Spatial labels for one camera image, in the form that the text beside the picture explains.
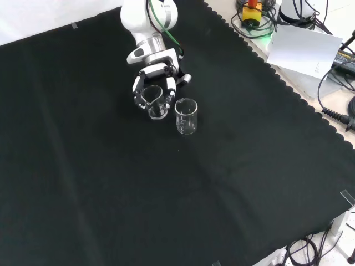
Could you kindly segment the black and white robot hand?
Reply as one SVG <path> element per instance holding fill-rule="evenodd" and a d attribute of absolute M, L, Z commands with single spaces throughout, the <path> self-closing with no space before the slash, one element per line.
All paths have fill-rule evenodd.
<path fill-rule="evenodd" d="M 148 110 L 152 105 L 162 105 L 169 110 L 176 100 L 178 88 L 191 82 L 192 76 L 185 74 L 179 67 L 179 60 L 183 56 L 177 56 L 173 49 L 158 52 L 159 58 L 150 62 L 146 67 L 142 68 L 133 84 L 133 95 L 135 105 L 141 109 Z M 148 100 L 144 96 L 144 90 L 147 80 L 156 78 L 166 78 L 166 92 L 158 93 L 158 96 L 152 100 Z"/>

